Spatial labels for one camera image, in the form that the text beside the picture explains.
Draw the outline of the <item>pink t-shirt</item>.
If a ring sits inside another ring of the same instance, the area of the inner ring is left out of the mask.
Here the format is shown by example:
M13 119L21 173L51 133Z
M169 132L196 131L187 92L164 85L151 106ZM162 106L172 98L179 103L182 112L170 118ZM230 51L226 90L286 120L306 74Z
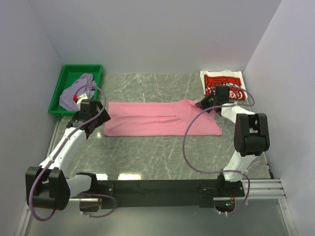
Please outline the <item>pink t-shirt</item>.
M110 102L111 119L104 125L107 137L183 136L201 112L195 101Z

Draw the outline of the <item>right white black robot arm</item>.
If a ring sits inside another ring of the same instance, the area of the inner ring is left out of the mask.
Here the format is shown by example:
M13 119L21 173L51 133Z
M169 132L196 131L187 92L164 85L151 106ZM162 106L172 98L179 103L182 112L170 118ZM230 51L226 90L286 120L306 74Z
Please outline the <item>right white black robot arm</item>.
M216 191L220 196L227 196L240 190L241 179L249 165L270 147L267 116L263 113L250 112L237 103L230 103L231 93L239 97L239 92L244 91L235 86L216 85L209 95L195 104L207 112L215 111L235 124L233 139L235 151L217 178Z

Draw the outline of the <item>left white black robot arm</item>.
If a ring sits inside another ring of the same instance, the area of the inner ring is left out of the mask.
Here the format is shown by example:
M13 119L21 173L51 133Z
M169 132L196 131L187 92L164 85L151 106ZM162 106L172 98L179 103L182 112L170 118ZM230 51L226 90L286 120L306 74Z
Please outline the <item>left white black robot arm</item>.
M100 101L85 99L66 125L63 137L48 157L37 167L26 171L26 194L29 207L63 210L69 199L83 193L94 197L98 193L95 174L78 173L66 178L72 158L96 128L110 120Z

